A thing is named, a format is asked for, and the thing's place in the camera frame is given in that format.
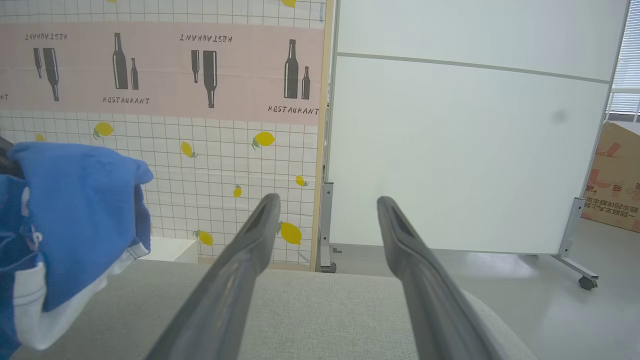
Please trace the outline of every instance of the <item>blue cloth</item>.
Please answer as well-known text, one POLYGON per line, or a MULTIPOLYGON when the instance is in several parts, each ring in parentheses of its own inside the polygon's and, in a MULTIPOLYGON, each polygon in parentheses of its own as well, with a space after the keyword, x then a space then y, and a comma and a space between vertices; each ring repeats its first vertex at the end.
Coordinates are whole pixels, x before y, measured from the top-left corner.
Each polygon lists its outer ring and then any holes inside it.
POLYGON ((0 176, 0 358, 17 343, 10 303, 16 271, 44 263, 42 311, 52 311, 123 253, 135 259, 144 255, 135 249, 146 254, 151 242, 140 185, 153 174, 143 161, 104 147, 39 142, 18 143, 8 157, 20 163, 24 180, 0 176))

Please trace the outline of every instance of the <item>cardboard box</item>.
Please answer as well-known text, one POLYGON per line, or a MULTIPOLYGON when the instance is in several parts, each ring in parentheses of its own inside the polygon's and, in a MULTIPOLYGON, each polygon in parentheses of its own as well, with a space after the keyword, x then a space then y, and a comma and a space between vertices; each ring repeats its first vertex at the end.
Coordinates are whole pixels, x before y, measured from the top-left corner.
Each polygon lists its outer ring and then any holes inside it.
POLYGON ((584 198, 583 218, 640 233, 640 135, 604 124, 584 198))

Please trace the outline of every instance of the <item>wooden frame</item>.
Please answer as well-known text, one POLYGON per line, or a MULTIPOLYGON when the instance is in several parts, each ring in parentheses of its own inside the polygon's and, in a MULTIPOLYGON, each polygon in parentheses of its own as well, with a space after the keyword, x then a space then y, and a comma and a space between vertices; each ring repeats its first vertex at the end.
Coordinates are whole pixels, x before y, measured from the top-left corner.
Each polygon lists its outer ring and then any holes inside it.
POLYGON ((324 23, 324 51, 322 76, 320 84, 320 105, 318 111, 318 141, 316 156, 316 192, 314 195, 314 222, 311 234, 311 262, 309 271, 316 270, 317 251, 318 251, 318 226, 320 219, 320 192, 322 191, 322 173, 323 173, 323 157, 324 157, 324 125, 326 122, 326 91, 329 83, 329 62, 331 61, 331 41, 333 33, 333 1, 326 0, 326 21, 324 23))

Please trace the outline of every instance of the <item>pink banner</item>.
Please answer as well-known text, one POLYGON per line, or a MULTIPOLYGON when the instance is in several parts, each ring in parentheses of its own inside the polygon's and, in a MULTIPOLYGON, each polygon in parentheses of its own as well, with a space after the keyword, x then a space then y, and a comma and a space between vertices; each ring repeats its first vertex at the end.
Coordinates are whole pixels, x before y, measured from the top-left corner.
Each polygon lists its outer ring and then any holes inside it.
POLYGON ((0 109, 317 124, 321 29, 0 24, 0 109))

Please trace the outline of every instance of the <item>white whiteboard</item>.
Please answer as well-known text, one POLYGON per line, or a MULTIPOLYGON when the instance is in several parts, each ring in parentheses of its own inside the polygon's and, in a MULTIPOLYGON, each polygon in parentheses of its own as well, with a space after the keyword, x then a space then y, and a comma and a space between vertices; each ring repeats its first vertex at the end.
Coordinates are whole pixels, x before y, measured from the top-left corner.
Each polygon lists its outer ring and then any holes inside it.
POLYGON ((381 245, 389 195, 431 248, 557 253, 607 85, 342 57, 335 70, 332 243, 381 245))
POLYGON ((338 52, 610 80, 627 0, 340 0, 338 52))
POLYGON ((339 1, 330 242, 381 245, 389 195, 431 248, 557 254, 627 5, 339 1))

